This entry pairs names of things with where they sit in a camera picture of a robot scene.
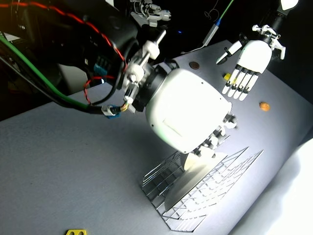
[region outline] orange object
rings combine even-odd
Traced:
[[[265,112],[270,110],[270,105],[266,102],[260,102],[259,106]]]

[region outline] wire dish rack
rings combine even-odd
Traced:
[[[143,177],[142,190],[172,231],[193,232],[263,153],[262,150],[249,158],[238,159],[247,149],[248,147],[226,156],[168,211],[164,206],[166,195],[184,173],[179,152],[175,152]]]

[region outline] table surface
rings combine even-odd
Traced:
[[[220,66],[223,41],[176,58],[219,91],[238,55]],[[193,70],[189,62],[200,68]],[[96,100],[110,90],[89,90]],[[82,92],[73,95],[84,100]],[[120,104],[117,92],[112,104]],[[231,188],[194,234],[225,235],[236,225],[313,125],[313,105],[269,71],[244,102],[229,99],[238,129],[220,148],[249,146],[264,153]],[[271,105],[269,112],[259,102]],[[143,113],[108,120],[54,103],[0,122],[0,228],[3,234],[180,234],[168,229],[140,188],[142,176],[174,149],[150,129]]]

